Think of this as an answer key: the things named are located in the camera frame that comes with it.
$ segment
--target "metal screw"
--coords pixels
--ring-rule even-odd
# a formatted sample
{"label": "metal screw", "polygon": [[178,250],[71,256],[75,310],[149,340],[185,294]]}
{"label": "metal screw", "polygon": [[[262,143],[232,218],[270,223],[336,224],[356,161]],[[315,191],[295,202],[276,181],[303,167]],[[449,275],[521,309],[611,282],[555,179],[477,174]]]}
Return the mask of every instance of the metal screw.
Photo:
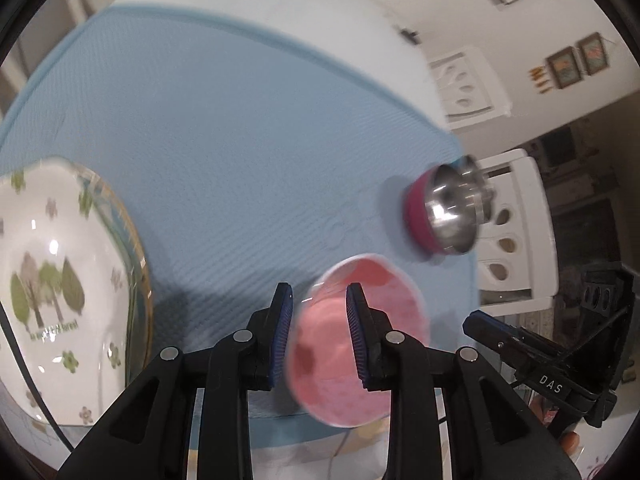
{"label": "metal screw", "polygon": [[238,330],[234,334],[234,341],[237,341],[239,343],[246,343],[247,341],[251,341],[251,338],[253,336],[254,334],[251,332],[251,330]]}
{"label": "metal screw", "polygon": [[160,358],[163,361],[173,361],[178,357],[180,351],[175,346],[168,346],[167,348],[163,348],[160,352]]}
{"label": "metal screw", "polygon": [[392,330],[391,332],[386,333],[385,338],[390,343],[398,345],[402,341],[404,341],[404,334],[402,332],[398,332],[397,330]]}
{"label": "metal screw", "polygon": [[469,361],[472,363],[476,359],[478,359],[478,352],[475,348],[471,348],[471,346],[465,346],[460,349],[460,357],[462,357],[465,361]]}

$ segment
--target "tree print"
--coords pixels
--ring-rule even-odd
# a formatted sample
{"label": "tree print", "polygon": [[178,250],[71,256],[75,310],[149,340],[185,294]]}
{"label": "tree print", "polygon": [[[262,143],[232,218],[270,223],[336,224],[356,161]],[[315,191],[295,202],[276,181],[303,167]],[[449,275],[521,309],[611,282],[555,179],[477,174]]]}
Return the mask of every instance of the tree print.
{"label": "tree print", "polygon": [[11,304],[14,308],[15,317],[24,324],[28,332],[28,322],[31,314],[29,300],[27,299],[27,293],[24,291],[22,282],[15,272],[11,275]]}
{"label": "tree print", "polygon": [[62,265],[62,295],[71,310],[82,314],[84,290],[68,258],[65,258],[65,263]]}
{"label": "tree print", "polygon": [[54,264],[44,262],[38,273],[40,279],[40,290],[42,292],[42,300],[47,304],[52,304],[56,309],[58,321],[63,322],[62,311],[58,304],[58,295],[62,293],[62,273]]}
{"label": "tree print", "polygon": [[42,301],[40,295],[40,274],[36,260],[34,260],[29,253],[24,253],[19,277],[27,296],[29,308],[33,310],[36,316],[38,328],[44,328],[42,314],[40,314],[40,303]]}
{"label": "tree print", "polygon": [[15,189],[17,194],[26,189],[27,183],[24,180],[24,170],[14,171],[11,174],[11,187]]}
{"label": "tree print", "polygon": [[80,205],[80,214],[83,214],[85,218],[89,218],[89,211],[91,211],[91,206],[94,204],[94,198],[88,189],[80,193],[78,203]]}

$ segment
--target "light blue mat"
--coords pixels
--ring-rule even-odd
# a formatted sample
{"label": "light blue mat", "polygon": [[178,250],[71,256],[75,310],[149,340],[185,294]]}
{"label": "light blue mat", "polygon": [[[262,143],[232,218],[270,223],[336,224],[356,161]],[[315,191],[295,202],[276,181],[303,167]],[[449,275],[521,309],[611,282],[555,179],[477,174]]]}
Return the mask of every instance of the light blue mat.
{"label": "light blue mat", "polygon": [[[412,180],[461,155],[456,138],[308,48],[194,12],[111,7],[47,57],[0,124],[0,173],[48,155],[97,171],[124,201],[152,271],[156,351],[212,346],[279,281],[299,302],[368,252],[417,282],[432,346],[465,342],[475,257],[426,259],[401,214]],[[251,410],[300,413],[285,388],[252,395]],[[293,434],[276,442],[265,426],[254,446],[336,431],[302,431],[297,416]]]}

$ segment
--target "cable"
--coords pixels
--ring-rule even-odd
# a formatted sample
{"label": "cable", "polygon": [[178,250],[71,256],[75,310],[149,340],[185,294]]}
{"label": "cable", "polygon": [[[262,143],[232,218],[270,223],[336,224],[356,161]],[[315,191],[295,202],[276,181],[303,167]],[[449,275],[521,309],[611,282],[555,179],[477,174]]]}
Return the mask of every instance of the cable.
{"label": "cable", "polygon": [[326,472],[326,480],[331,480],[331,469],[334,466],[334,458],[338,455],[338,453],[341,452],[341,450],[344,447],[344,444],[346,444],[347,439],[348,439],[350,434],[351,434],[351,430],[349,430],[346,433],[344,433],[344,437],[342,438],[340,446],[337,447],[337,449],[335,450],[334,454],[329,459],[329,469]]}
{"label": "cable", "polygon": [[36,384],[33,382],[33,378],[31,377],[31,374],[29,373],[29,369],[27,368],[27,365],[24,362],[24,358],[22,357],[22,353],[20,352],[20,347],[18,346],[18,342],[15,339],[14,330],[12,330],[11,328],[11,323],[9,323],[9,319],[6,316],[6,312],[4,311],[4,306],[2,306],[1,302],[0,302],[0,328],[2,328],[2,331],[4,332],[4,336],[6,337],[6,340],[9,343],[9,348],[11,349],[11,353],[14,355],[15,363],[18,365],[18,368],[20,369],[20,373],[22,374],[22,378],[24,379],[24,382],[27,383],[27,387],[29,388],[31,395],[33,396],[33,400],[36,401],[36,404],[42,411],[42,414],[44,415],[44,417],[47,419],[47,422],[51,425],[51,429],[53,429],[54,433],[60,439],[60,442],[62,442],[62,444],[64,444],[65,447],[70,452],[72,452],[74,450],[74,447],[71,445],[71,442],[69,442],[66,435],[62,433],[62,430],[60,429],[59,425],[53,418],[53,415],[51,415],[51,412],[47,408],[47,405],[44,403],[44,400],[42,400],[42,396],[40,395],[40,392],[38,391]]}

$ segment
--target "human hand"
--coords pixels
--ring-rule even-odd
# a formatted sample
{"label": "human hand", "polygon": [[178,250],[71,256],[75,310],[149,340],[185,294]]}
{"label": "human hand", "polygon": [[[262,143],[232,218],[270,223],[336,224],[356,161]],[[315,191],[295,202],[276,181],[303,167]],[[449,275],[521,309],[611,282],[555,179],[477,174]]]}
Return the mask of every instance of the human hand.
{"label": "human hand", "polygon": [[[531,411],[536,415],[540,422],[544,422],[545,420],[545,413],[542,407],[543,401],[544,398],[538,395],[535,396],[529,404]],[[575,433],[575,431],[569,431],[560,437],[559,443],[562,449],[564,449],[564,452],[567,453],[567,455],[571,455],[576,449],[578,449],[578,446],[580,446],[580,435]]]}

